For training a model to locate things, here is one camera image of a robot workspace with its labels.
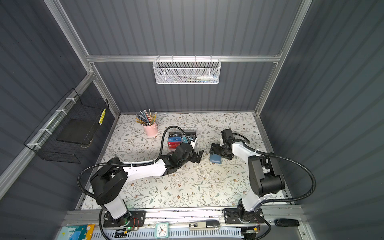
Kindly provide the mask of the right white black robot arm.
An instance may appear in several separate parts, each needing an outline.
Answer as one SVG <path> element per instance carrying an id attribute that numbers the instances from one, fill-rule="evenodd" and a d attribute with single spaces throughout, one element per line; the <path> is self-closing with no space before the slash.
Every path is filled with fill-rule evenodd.
<path id="1" fill-rule="evenodd" d="M 285 180 L 277 163 L 272 157 L 259 153 L 245 142 L 231 144 L 211 144 L 210 154 L 231 160 L 238 157 L 248 163 L 251 189 L 239 201 L 234 214 L 241 222 L 250 222 L 253 214 L 262 206 L 262 201 L 271 198 L 285 188 Z"/>

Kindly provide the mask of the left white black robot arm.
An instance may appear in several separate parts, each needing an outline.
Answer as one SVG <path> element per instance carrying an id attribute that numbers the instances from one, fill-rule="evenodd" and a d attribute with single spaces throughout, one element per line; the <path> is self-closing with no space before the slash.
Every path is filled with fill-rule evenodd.
<path id="1" fill-rule="evenodd" d="M 161 155 L 158 160 L 129 164 L 113 158 L 91 176 L 93 199 L 111 215 L 111 219 L 128 220 L 131 214 L 120 196 L 125 183 L 172 175 L 188 162 L 199 164 L 203 153 L 203 150 L 195 152 L 191 144 L 182 143 L 174 152 Z"/>

